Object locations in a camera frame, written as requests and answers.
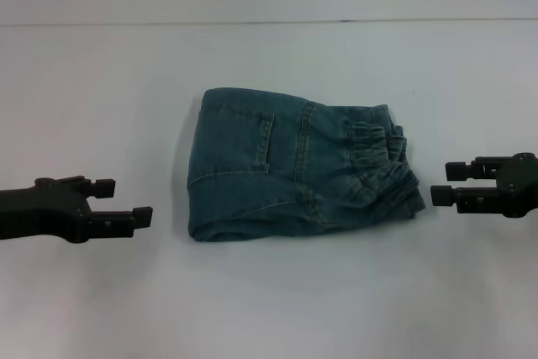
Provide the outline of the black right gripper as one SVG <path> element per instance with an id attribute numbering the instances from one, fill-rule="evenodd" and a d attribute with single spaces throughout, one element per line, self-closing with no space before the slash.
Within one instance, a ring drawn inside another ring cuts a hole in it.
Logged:
<path id="1" fill-rule="evenodd" d="M 459 214 L 502 214 L 522 218 L 537 209 L 537 157 L 519 153 L 498 168 L 497 157 L 476 157 L 445 164 L 448 181 L 494 179 L 495 187 L 431 186 L 430 196 L 436 207 L 455 206 Z"/>

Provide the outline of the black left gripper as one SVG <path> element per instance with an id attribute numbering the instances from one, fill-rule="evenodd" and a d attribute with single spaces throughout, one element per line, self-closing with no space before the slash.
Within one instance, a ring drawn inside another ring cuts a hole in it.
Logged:
<path id="1" fill-rule="evenodd" d="M 87 199 L 112 198 L 116 182 L 85 177 L 38 178 L 34 186 L 1 191 L 1 238 L 52 235 L 73 244 L 131 238 L 150 227 L 153 208 L 91 212 Z"/>

